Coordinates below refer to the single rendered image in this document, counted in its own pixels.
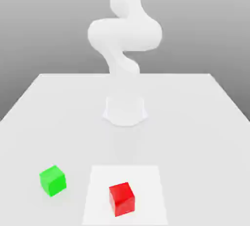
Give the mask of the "small red cube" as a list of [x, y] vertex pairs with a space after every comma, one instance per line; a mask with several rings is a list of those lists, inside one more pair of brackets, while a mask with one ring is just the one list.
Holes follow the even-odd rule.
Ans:
[[109, 202], [115, 217], [135, 211], [135, 196], [129, 183], [110, 186]]

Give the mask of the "small green cube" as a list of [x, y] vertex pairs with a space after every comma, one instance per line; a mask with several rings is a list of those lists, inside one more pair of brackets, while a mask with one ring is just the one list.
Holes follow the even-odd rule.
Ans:
[[43, 190], [50, 197], [53, 197], [66, 189], [65, 174], [56, 165], [42, 171], [39, 176]]

